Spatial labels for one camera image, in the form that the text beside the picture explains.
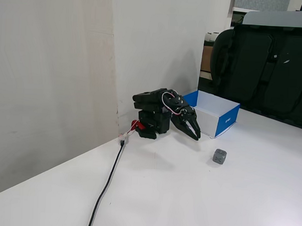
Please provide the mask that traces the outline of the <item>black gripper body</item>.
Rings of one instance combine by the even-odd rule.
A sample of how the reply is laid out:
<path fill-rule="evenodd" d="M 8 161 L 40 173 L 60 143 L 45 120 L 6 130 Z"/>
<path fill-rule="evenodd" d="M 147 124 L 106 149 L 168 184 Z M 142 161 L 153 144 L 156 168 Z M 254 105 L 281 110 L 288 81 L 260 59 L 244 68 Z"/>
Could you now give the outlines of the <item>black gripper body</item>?
<path fill-rule="evenodd" d="M 190 125 L 197 125 L 195 109 L 175 90 L 169 90 L 167 94 L 167 107 L 172 112 L 171 121 L 174 124 L 186 125 L 189 122 Z"/>

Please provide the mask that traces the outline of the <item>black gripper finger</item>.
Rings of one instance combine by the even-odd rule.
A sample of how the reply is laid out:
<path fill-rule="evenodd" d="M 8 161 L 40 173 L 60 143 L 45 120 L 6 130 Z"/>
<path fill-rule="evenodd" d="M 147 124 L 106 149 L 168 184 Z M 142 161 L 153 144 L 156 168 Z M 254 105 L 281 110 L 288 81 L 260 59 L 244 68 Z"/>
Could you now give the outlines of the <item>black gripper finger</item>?
<path fill-rule="evenodd" d="M 195 115 L 190 115 L 189 118 L 188 118 L 188 121 L 189 121 L 189 124 L 192 127 L 193 131 L 196 134 L 196 138 L 199 139 L 201 137 L 201 130 L 200 130 L 199 124 L 196 120 L 196 116 Z"/>
<path fill-rule="evenodd" d="M 187 136 L 191 137 L 193 140 L 199 140 L 199 138 L 197 137 L 197 135 L 195 135 L 193 133 L 193 131 L 188 127 L 188 125 L 186 124 L 186 122 L 181 121 L 180 118 L 176 115 L 174 115 L 171 118 L 172 123 L 174 124 L 174 126 L 179 129 L 179 131 L 183 132 L 184 134 L 186 134 Z"/>

